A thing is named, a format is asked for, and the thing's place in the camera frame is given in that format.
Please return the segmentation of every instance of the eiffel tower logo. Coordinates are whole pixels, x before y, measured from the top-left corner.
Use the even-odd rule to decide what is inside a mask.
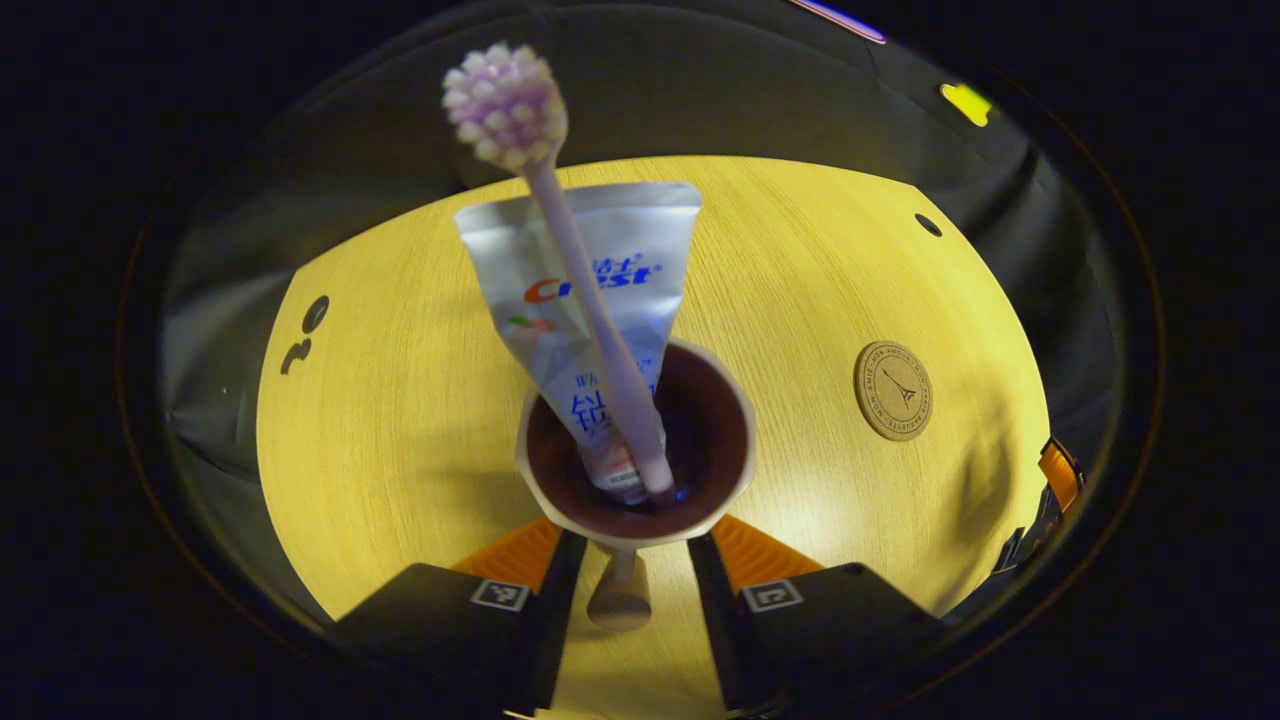
[[[881,370],[881,372],[884,373],[884,377],[888,378],[890,382],[892,382],[893,384],[897,386],[897,391],[902,393],[902,405],[906,405],[910,409],[909,404],[910,404],[911,398],[915,397],[915,391],[914,389],[906,389],[905,387],[902,387],[902,383],[895,380],[893,375],[888,374],[888,370]]]

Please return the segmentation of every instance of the toothbrush handle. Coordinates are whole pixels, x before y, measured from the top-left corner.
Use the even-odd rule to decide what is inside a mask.
[[[603,389],[609,416],[631,450],[640,471],[640,482],[650,497],[669,495],[673,486],[671,466],[662,447],[662,419],[653,406],[649,384],[636,368],[635,357],[622,341],[618,327],[609,316],[604,305],[604,293],[595,281],[591,261],[586,256],[582,238],[570,213],[564,191],[556,178],[553,158],[538,163],[525,177],[534,200],[543,211],[543,219],[552,237],[559,245],[564,269],[577,295],[579,305],[586,316],[588,328],[600,350]]]

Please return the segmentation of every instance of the cup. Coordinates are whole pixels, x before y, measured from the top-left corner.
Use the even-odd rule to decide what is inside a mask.
[[[755,471],[755,409],[709,350],[672,338],[654,405],[680,493],[669,505],[623,506],[591,484],[573,437],[538,391],[525,398],[516,439],[516,465],[543,512],[613,553],[588,603],[591,620],[613,630],[652,615],[636,551],[705,534]]]

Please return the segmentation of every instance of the cup rim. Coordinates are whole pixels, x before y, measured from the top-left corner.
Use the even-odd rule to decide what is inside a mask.
[[[733,375],[730,374],[728,368],[726,368],[724,364],[721,363],[719,357],[717,357],[710,350],[677,337],[669,338],[668,345],[673,345],[686,352],[696,355],[700,360],[707,363],[708,366],[716,370],[716,373],[733,392],[733,397],[737,400],[739,409],[742,411],[742,420],[746,425],[746,457],[744,457],[742,461],[741,479],[733,486],[733,489],[728,493],[724,501],[717,505],[716,509],[712,510],[704,519],[675,533],[652,538],[623,538],[586,528],[581,523],[564,515],[559,507],[556,506],[556,503],[547,498],[541,486],[534,480],[534,470],[529,461],[529,421],[532,416],[534,406],[538,404],[538,398],[541,395],[535,387],[525,395],[525,404],[520,415],[520,429],[516,433],[516,466],[520,469],[520,474],[525,479],[525,484],[529,486],[530,492],[534,493],[538,506],[541,507],[543,512],[547,514],[547,518],[552,523],[564,528],[566,530],[620,550],[654,547],[658,544],[695,538],[710,532],[712,527],[728,512],[730,506],[733,505],[742,492],[746,491],[748,486],[751,484],[751,480],[755,477],[755,406],[751,405],[746,392],[742,391],[742,387],[736,379],[733,379]]]

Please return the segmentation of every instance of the toothbrush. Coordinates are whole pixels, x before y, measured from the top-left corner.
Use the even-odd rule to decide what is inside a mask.
[[[675,495],[662,446],[662,419],[635,357],[604,305],[582,238],[556,178],[556,158],[568,135],[568,115],[547,61],[526,45],[511,51],[498,44],[468,53],[461,68],[444,76],[444,108],[458,140],[476,158],[525,178],[559,246],[602,361],[605,405],[640,473],[649,497],[666,503]]]

